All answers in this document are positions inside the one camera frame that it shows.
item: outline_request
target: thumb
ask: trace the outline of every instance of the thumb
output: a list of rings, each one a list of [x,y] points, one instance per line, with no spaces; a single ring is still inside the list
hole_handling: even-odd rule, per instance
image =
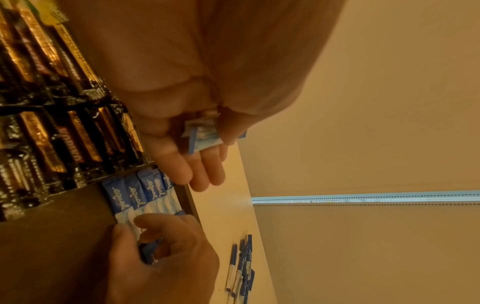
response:
[[[108,274],[112,279],[128,275],[132,269],[143,265],[137,240],[127,225],[117,224],[113,228],[109,265]]]
[[[222,108],[218,117],[218,135],[226,145],[233,145],[240,135],[263,118]]]

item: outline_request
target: hand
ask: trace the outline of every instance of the hand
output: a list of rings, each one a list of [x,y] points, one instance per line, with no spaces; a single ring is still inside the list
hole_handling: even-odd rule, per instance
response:
[[[150,266],[140,260],[137,241],[126,225],[113,229],[108,271],[108,304],[208,304],[219,258],[191,215],[144,214],[140,242],[163,238]]]
[[[219,109],[219,135],[232,144],[288,107],[344,0],[58,2],[157,166],[203,191],[223,183],[227,147],[183,153],[183,121]]]

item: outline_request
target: fingernail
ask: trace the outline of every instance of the fingernail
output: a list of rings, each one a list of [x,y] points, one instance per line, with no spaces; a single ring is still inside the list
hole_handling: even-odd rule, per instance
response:
[[[116,224],[115,227],[113,227],[112,238],[116,239],[117,237],[119,237],[123,229],[123,225]]]

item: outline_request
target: beige wall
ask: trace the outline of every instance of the beige wall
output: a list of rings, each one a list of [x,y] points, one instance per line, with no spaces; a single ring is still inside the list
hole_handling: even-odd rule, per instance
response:
[[[239,142],[252,196],[480,187],[480,1],[350,0],[298,102]]]
[[[480,206],[255,212],[278,304],[480,303]]]

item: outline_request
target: pile of packets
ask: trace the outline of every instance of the pile of packets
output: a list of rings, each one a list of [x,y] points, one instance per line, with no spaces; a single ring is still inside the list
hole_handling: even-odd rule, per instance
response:
[[[113,176],[102,182],[116,221],[128,225],[139,240],[142,230],[134,218],[145,213],[184,215],[169,177],[155,169],[144,169],[126,177]],[[155,265],[154,252],[159,241],[140,247],[144,262]]]
[[[148,163],[129,113],[66,24],[0,0],[0,221]]]
[[[227,304],[247,304],[254,284],[255,271],[252,269],[252,235],[249,234],[231,248],[230,268],[226,279]]]

